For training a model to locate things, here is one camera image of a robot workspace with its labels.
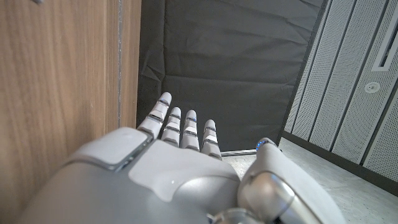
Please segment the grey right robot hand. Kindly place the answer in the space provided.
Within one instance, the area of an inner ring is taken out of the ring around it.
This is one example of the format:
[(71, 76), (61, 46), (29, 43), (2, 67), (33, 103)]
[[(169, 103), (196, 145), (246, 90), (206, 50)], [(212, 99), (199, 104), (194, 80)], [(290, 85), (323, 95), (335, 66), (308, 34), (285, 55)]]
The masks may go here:
[(163, 93), (137, 128), (83, 145), (30, 201), (19, 223), (344, 223), (328, 192), (262, 138), (240, 177), (216, 126), (202, 133)]

